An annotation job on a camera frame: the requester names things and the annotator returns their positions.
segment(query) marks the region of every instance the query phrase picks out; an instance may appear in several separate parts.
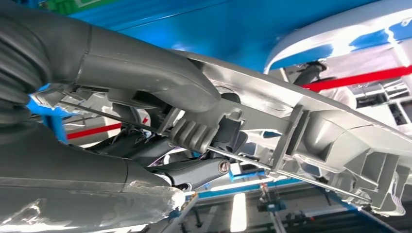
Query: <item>black plastic component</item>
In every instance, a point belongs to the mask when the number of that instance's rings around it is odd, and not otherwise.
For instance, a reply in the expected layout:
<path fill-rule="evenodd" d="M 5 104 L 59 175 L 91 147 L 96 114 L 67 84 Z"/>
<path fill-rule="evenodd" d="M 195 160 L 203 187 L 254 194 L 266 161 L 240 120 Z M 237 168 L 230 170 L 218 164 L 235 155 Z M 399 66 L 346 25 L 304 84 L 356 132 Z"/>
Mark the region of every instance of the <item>black plastic component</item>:
<path fill-rule="evenodd" d="M 173 186 L 182 187 L 187 184 L 191 187 L 191 190 L 194 190 L 228 173 L 229 169 L 225 172 L 219 169 L 219 165 L 224 162 L 228 163 L 226 159 L 221 158 L 193 159 L 163 166 L 148 167 L 147 170 L 156 174 L 167 175 L 172 180 Z"/>
<path fill-rule="evenodd" d="M 235 93 L 224 93 L 222 94 L 222 98 L 240 103 L 240 98 Z M 247 140 L 247 134 L 244 133 L 238 142 L 240 127 L 241 122 L 223 117 L 223 119 L 219 122 L 219 130 L 210 145 L 228 152 L 238 151 Z M 210 152 L 209 156 L 210 158 L 224 158 L 223 155 L 215 152 Z"/>
<path fill-rule="evenodd" d="M 125 154 L 125 158 L 130 158 L 142 166 L 149 166 L 156 160 L 170 152 L 174 146 L 170 143 L 167 137 L 159 137 L 150 140 L 145 144 L 141 144 L 129 150 Z"/>
<path fill-rule="evenodd" d="M 309 62 L 308 67 L 300 71 L 299 76 L 296 78 L 293 84 L 298 85 L 298 86 L 309 84 L 313 82 L 316 78 L 318 78 L 319 74 L 322 71 L 325 71 L 326 69 L 327 67 L 321 62 L 318 62 L 318 61 Z"/>
<path fill-rule="evenodd" d="M 127 119 L 129 121 L 138 122 L 138 123 L 142 122 L 139 114 L 137 113 L 137 110 L 133 107 L 126 106 L 123 104 L 113 103 L 112 110 L 116 112 L 117 114 L 119 114 L 121 118 Z"/>

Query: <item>corrugated rubber hose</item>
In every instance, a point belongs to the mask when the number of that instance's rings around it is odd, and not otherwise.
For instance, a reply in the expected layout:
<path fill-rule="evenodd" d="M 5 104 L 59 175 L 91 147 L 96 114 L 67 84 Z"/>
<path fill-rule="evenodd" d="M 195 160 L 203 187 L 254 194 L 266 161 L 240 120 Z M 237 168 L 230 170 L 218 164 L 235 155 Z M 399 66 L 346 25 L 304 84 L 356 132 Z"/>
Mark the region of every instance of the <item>corrugated rubber hose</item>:
<path fill-rule="evenodd" d="M 1 127 L 28 120 L 28 94 L 49 83 L 51 75 L 50 63 L 35 35 L 24 26 L 0 17 Z"/>

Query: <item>gray plastic part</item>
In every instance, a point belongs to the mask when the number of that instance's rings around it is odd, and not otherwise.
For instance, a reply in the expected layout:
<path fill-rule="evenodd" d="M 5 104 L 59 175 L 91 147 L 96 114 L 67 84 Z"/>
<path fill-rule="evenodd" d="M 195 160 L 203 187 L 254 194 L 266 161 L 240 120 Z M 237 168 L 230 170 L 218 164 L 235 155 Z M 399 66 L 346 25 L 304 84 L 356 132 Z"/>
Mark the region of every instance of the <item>gray plastic part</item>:
<path fill-rule="evenodd" d="M 291 121 L 291 123 L 289 124 L 287 130 L 280 137 L 276 149 L 273 152 L 272 158 L 269 161 L 270 165 L 272 166 L 272 171 L 276 172 L 279 169 L 279 167 L 283 164 L 283 159 L 286 154 L 286 150 L 288 149 L 290 140 L 296 129 L 296 126 L 300 121 L 302 114 L 302 106 L 299 105 L 293 109 L 292 114 L 289 118 L 289 121 Z"/>
<path fill-rule="evenodd" d="M 145 91 L 192 112 L 204 112 L 220 99 L 209 79 L 173 52 L 11 1 L 0 1 L 0 15 L 24 25 L 31 32 L 28 37 L 40 41 L 50 59 L 52 83 Z"/>
<path fill-rule="evenodd" d="M 221 99 L 209 111 L 203 113 L 186 112 L 172 129 L 169 137 L 176 145 L 204 153 L 216 135 L 223 116 L 233 121 L 242 122 L 241 131 L 269 129 L 269 131 L 276 133 L 285 133 L 290 124 L 288 120 L 240 103 Z"/>
<path fill-rule="evenodd" d="M 239 95 L 242 105 L 250 108 L 247 112 L 251 114 L 242 119 L 245 124 L 250 121 L 254 121 L 252 124 L 264 122 L 257 116 L 259 111 L 269 114 L 273 121 L 270 122 L 271 125 L 266 122 L 265 128 L 257 131 L 276 132 L 279 127 L 284 127 L 281 132 L 287 134 L 287 128 L 297 123 L 290 141 L 274 141 L 275 145 L 277 143 L 276 147 L 270 145 L 272 141 L 263 138 L 260 133 L 245 130 L 244 132 L 250 133 L 250 141 L 260 146 L 280 152 L 285 147 L 288 148 L 277 157 L 278 166 L 268 166 L 264 154 L 255 154 L 264 164 L 247 162 L 269 170 L 267 175 L 272 177 L 287 175 L 336 191 L 343 200 L 355 205 L 372 202 L 374 211 L 382 215 L 404 214 L 397 195 L 402 190 L 398 187 L 403 186 L 407 179 L 405 175 L 401 179 L 395 169 L 396 166 L 412 166 L 412 138 L 348 106 L 290 83 L 213 58 L 176 52 L 191 59 L 219 90 Z M 298 106 L 302 106 L 303 114 L 300 121 L 295 122 L 291 113 Z M 219 117 L 230 115 L 231 112 L 235 111 L 222 104 L 222 109 L 216 113 L 206 112 L 203 116 L 188 119 L 199 120 L 212 127 L 217 125 L 221 119 Z M 234 154 L 227 156 L 242 159 Z M 329 179 L 329 183 L 316 181 L 313 173 Z"/>

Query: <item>bolt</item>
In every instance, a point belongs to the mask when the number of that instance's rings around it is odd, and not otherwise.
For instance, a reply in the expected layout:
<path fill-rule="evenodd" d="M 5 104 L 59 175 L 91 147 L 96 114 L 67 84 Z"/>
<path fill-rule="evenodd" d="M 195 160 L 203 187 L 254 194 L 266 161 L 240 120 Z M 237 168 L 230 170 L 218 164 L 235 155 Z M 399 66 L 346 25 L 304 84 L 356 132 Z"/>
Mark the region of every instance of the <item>bolt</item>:
<path fill-rule="evenodd" d="M 219 163 L 219 172 L 226 174 L 230 170 L 230 163 L 227 160 L 221 161 Z"/>

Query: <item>factory machinery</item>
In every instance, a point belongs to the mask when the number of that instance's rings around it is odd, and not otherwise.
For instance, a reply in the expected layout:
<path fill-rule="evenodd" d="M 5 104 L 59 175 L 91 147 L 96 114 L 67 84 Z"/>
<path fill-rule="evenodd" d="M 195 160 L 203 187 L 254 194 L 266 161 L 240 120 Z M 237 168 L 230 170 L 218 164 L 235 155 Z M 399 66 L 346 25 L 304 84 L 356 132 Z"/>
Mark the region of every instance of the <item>factory machinery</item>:
<path fill-rule="evenodd" d="M 284 82 L 282 73 L 164 50 L 10 1 L 0 2 L 0 48 L 0 232 L 157 222 L 184 203 L 184 191 L 225 175 L 234 161 L 332 190 L 381 215 L 405 214 L 412 138 Z M 276 48 L 269 64 L 284 51 Z M 47 83 L 33 95 L 38 103 L 120 120 L 120 134 L 83 149 L 29 121 L 28 94 Z M 93 106 L 97 95 L 116 115 Z M 150 126 L 136 109 L 147 111 Z M 262 132 L 278 134 L 278 143 Z M 243 156 L 248 140 L 268 152 Z M 177 148 L 201 156 L 163 165 Z"/>

